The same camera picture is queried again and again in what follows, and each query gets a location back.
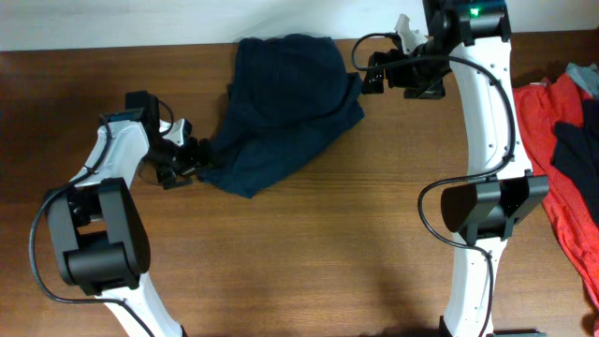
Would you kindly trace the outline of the dark blue shirt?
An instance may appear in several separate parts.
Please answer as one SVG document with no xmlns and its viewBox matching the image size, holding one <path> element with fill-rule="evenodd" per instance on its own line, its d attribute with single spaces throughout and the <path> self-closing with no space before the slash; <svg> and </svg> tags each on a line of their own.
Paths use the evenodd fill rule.
<svg viewBox="0 0 599 337">
<path fill-rule="evenodd" d="M 226 112 L 211 141 L 214 161 L 198 178 L 252 198 L 364 118 L 361 86 L 329 37 L 242 39 Z"/>
</svg>

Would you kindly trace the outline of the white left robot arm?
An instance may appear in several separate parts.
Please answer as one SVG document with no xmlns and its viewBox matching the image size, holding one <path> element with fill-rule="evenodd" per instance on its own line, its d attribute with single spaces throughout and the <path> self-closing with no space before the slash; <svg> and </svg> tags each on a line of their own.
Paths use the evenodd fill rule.
<svg viewBox="0 0 599 337">
<path fill-rule="evenodd" d="M 47 193 L 45 218 L 63 281 L 84 293 L 82 304 L 104 304 L 130 336 L 184 336 L 149 274 L 148 234 L 130 187 L 143 169 L 169 190 L 190 184 L 212 161 L 210 143 L 170 114 L 147 91 L 125 96 L 124 110 L 99 119 L 97 139 L 81 170 Z"/>
</svg>

